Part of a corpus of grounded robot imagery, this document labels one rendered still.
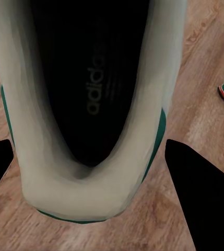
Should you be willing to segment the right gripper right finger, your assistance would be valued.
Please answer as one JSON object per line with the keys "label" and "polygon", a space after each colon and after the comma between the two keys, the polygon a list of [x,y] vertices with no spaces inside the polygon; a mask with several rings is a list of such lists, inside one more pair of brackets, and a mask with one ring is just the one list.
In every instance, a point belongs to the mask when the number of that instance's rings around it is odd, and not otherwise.
{"label": "right gripper right finger", "polygon": [[196,251],[224,251],[224,173],[172,139],[165,160]]}

